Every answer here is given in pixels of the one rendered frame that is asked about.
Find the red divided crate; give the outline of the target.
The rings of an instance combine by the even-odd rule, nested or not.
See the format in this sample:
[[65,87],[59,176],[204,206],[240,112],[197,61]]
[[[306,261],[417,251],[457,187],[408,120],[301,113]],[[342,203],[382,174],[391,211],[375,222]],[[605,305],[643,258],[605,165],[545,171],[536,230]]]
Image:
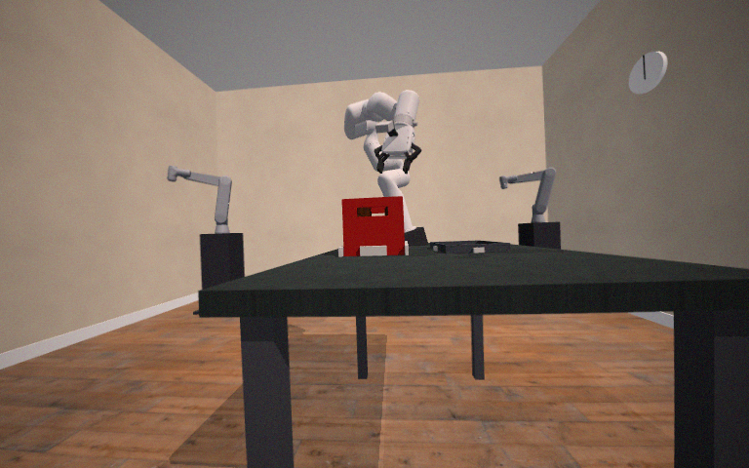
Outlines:
[[[342,200],[343,255],[360,256],[361,246],[386,246],[387,255],[405,254],[403,196]],[[372,214],[357,216],[357,208]]]

